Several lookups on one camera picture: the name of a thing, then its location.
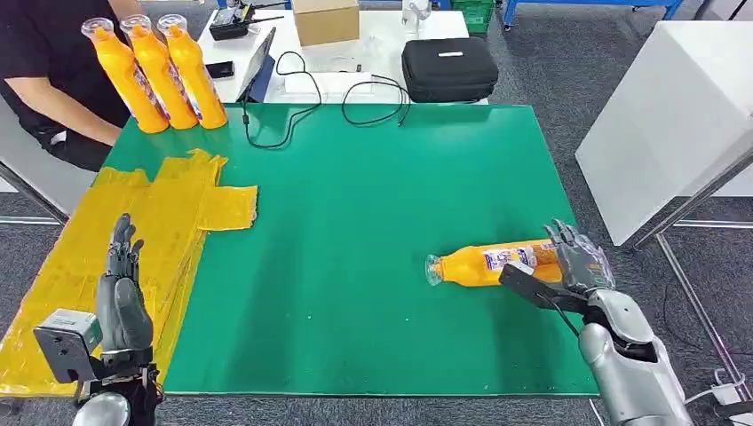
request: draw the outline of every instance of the gray carpet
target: gray carpet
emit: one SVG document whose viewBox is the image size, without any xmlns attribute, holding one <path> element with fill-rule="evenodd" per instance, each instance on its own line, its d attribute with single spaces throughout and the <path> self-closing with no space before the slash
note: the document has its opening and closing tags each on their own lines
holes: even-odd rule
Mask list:
<svg viewBox="0 0 753 426">
<path fill-rule="evenodd" d="M 677 19 L 692 17 L 698 3 L 687 0 Z M 188 15 L 194 37 L 209 16 L 206 6 L 195 4 L 147 4 L 147 10 L 153 18 L 166 12 Z M 500 67 L 500 81 L 490 101 L 533 105 L 578 225 L 605 248 L 620 289 L 641 304 L 669 347 L 678 376 L 691 395 L 708 389 L 719 363 L 658 246 L 652 243 L 642 251 L 611 246 L 574 158 L 575 149 L 662 13 L 662 8 L 631 12 L 629 7 L 614 6 L 519 6 L 510 33 L 504 33 L 497 20 L 488 32 Z M 0 195 L 0 215 L 28 215 L 34 207 L 18 198 Z M 751 211 L 750 201 L 717 200 L 704 206 L 703 217 L 745 217 Z M 12 319 L 58 231 L 0 226 L 0 332 Z M 747 231 L 674 229 L 668 233 L 720 332 L 732 348 L 746 352 L 753 351 L 751 236 Z M 681 339 L 668 332 L 663 319 L 665 286 L 667 317 Z M 743 296 L 730 297 L 733 292 Z M 743 371 L 753 372 L 753 357 L 735 358 Z M 66 425 L 74 412 L 68 401 L 55 398 L 25 399 L 14 408 L 15 414 L 0 418 L 0 425 Z M 693 403 L 690 411 L 698 424 L 720 424 L 708 399 Z M 169 398 L 158 413 L 164 425 L 598 424 L 587 401 L 559 398 Z"/>
</svg>

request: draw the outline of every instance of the yellow plastic sheet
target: yellow plastic sheet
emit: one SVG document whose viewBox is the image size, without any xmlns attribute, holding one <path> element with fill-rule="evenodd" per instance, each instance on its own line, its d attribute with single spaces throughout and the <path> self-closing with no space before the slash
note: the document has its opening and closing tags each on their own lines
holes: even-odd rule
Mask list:
<svg viewBox="0 0 753 426">
<path fill-rule="evenodd" d="M 155 325 L 161 382 L 178 340 L 206 231 L 243 229 L 256 217 L 257 188 L 216 187 L 226 159 L 194 150 L 166 158 L 149 183 L 143 170 L 103 169 L 47 256 L 0 343 L 0 395 L 73 394 L 55 382 L 32 329 L 57 308 L 94 312 L 115 220 L 124 212 L 144 239 L 139 284 Z"/>
</svg>

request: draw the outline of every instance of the person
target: person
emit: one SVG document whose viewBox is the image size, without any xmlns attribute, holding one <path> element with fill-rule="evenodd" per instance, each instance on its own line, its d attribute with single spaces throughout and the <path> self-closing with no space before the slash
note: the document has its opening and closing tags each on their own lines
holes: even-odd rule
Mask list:
<svg viewBox="0 0 753 426">
<path fill-rule="evenodd" d="M 0 1 L 0 94 L 48 153 L 98 171 L 131 115 L 81 24 L 143 13 L 136 0 Z"/>
</svg>

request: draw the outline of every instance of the bottle cap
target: bottle cap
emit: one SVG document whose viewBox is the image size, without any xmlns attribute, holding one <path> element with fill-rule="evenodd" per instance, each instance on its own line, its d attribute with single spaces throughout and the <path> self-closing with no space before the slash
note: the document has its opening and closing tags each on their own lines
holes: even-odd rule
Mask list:
<svg viewBox="0 0 753 426">
<path fill-rule="evenodd" d="M 81 25 L 81 34 L 91 40 L 106 40 L 112 34 L 115 26 L 113 21 L 107 18 L 91 18 Z"/>
<path fill-rule="evenodd" d="M 151 31 L 152 21 L 146 15 L 131 15 L 120 21 L 120 29 L 129 37 L 143 37 Z"/>
<path fill-rule="evenodd" d="M 157 29 L 166 37 L 182 36 L 188 30 L 188 21 L 181 15 L 171 13 L 157 21 Z"/>
<path fill-rule="evenodd" d="M 424 268 L 426 270 L 426 280 L 429 281 L 432 287 L 444 281 L 444 278 L 442 278 L 442 261 L 439 257 L 435 255 L 427 256 Z"/>
</svg>

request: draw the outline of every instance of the robotic arm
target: robotic arm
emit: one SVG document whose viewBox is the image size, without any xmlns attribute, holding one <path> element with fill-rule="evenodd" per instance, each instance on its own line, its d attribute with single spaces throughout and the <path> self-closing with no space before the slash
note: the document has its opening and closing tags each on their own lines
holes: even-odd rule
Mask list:
<svg viewBox="0 0 753 426">
<path fill-rule="evenodd" d="M 685 393 L 667 349 L 632 297 L 614 290 L 601 248 L 574 227 L 545 226 L 557 250 L 562 282 L 534 278 L 523 264 L 507 264 L 500 282 L 542 309 L 556 310 L 578 338 L 612 423 L 691 426 Z M 583 316 L 578 331 L 564 312 Z"/>
<path fill-rule="evenodd" d="M 75 400 L 81 407 L 74 426 L 151 426 L 163 399 L 156 382 L 159 371 L 152 363 L 154 328 L 139 287 L 139 251 L 144 241 L 131 245 L 135 232 L 128 214 L 118 218 L 106 271 L 97 285 L 96 317 L 57 310 L 52 321 L 35 328 L 58 382 L 78 382 Z M 89 322 L 87 327 L 71 328 L 70 320 L 56 322 L 56 315 Z M 91 356 L 97 343 L 102 347 L 99 359 Z"/>
</svg>

